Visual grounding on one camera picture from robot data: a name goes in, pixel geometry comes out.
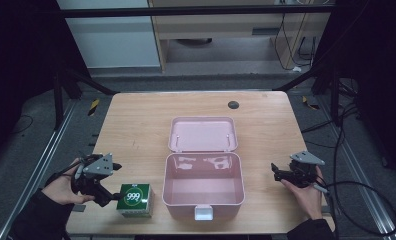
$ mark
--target green box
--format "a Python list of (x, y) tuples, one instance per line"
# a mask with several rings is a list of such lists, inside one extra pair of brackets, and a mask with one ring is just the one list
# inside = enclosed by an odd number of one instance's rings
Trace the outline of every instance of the green box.
[(154, 193), (150, 184), (122, 184), (124, 195), (117, 203), (117, 211), (124, 217), (151, 217)]

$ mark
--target gray carpet floor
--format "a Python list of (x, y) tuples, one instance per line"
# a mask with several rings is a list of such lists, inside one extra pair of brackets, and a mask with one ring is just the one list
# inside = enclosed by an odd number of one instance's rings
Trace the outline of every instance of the gray carpet floor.
[[(178, 54), (173, 56), (176, 61), (182, 62), (182, 68), (187, 68), (188, 64), (204, 64), (209, 56), (195, 56), (193, 62), (180, 60), (184, 56)], [(175, 62), (170, 62), (168, 69), (175, 66)], [(200, 74), (186, 75), (182, 69), (180, 72), (166, 72), (158, 76), (131, 76), (104, 78), (97, 77), (96, 80), (103, 85), (122, 92), (134, 91), (211, 91), (211, 90), (268, 90), (279, 87), (282, 84), (294, 79), (299, 73), (284, 71), (277, 66), (272, 72), (256, 73), (257, 70), (242, 71), (241, 73), (223, 73), (200, 71)], [(306, 129), (315, 124), (326, 121), (328, 118), (323, 110), (314, 110), (302, 101), (303, 95), (309, 95), (306, 84), (300, 85), (297, 89), (289, 92), (289, 98), (300, 128)], [(84, 94), (80, 100), (69, 100), (64, 98), (64, 105), (74, 105), (74, 111), (66, 131), (58, 144), (52, 161), (46, 166), (43, 177), (37, 179), (38, 185), (42, 186), (46, 178), (53, 172), (67, 166), (79, 155), (79, 151), (91, 153), (96, 135), (99, 134), (111, 96), (106, 96), (96, 90), (81, 85)], [(92, 101), (100, 99), (97, 111), (93, 116), (87, 116)], [(322, 105), (328, 101), (329, 94), (318, 96), (315, 101)], [(348, 106), (352, 99), (341, 98), (341, 105)], [(54, 133), (55, 124), (54, 105), (52, 91), (45, 92), (37, 97), (28, 100), (23, 107), (23, 116), (14, 128), (14, 134), (8, 139), (0, 150), (0, 230), (11, 215), (14, 206), (23, 193), (26, 183), (34, 172), (38, 160), (42, 157), (49, 139)], [(381, 155), (377, 150), (374, 141), (368, 132), (359, 114), (352, 114), (344, 121), (344, 132), (346, 143), (351, 146), (353, 154), (362, 166), (364, 174), (370, 180), (373, 187), (385, 194), (393, 203), (396, 209), (396, 170), (384, 168), (381, 163)], [(318, 130), (304, 133), (304, 139), (310, 152), (325, 160), (326, 165), (322, 171), (326, 182), (333, 181), (333, 159), (334, 149), (332, 148), (337, 140), (334, 134), (334, 127), (327, 125)], [(337, 159), (337, 180), (354, 180), (355, 176), (351, 171), (352, 166), (347, 161), (347, 155), (342, 150), (338, 152)], [(377, 224), (373, 220), (372, 213), (367, 208), (366, 201), (363, 199), (361, 191), (353, 186), (338, 188), (341, 202), (347, 213), (359, 224), (364, 225), (374, 231)], [(341, 239), (383, 239), (370, 235), (355, 227), (347, 220), (343, 214), (338, 215), (337, 226), (340, 230)], [(283, 235), (274, 236), (274, 239), (286, 239)]]

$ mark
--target wooden table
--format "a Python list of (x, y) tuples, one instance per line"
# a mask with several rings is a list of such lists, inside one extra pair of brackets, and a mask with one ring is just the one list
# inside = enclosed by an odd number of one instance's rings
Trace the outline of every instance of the wooden table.
[[(237, 101), (238, 109), (228, 103)], [(195, 221), (171, 217), (162, 201), (171, 121), (178, 116), (226, 116), (235, 121), (242, 161), (245, 201), (232, 220)], [(152, 218), (128, 219), (116, 202), (104, 208), (86, 203), (73, 212), (71, 234), (261, 234), (285, 233), (305, 216), (294, 196), (276, 182), (270, 163), (288, 169), (289, 155), (305, 150), (302, 135), (283, 92), (121, 93), (114, 96), (95, 153), (113, 153), (123, 165), (101, 183), (119, 192), (123, 183), (150, 183), (155, 192)]]

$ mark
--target pink plastic box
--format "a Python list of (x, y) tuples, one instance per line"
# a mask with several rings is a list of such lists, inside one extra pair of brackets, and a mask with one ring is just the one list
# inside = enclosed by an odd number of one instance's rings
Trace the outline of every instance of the pink plastic box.
[(233, 119), (173, 120), (163, 201), (173, 217), (232, 218), (244, 201), (241, 160)]

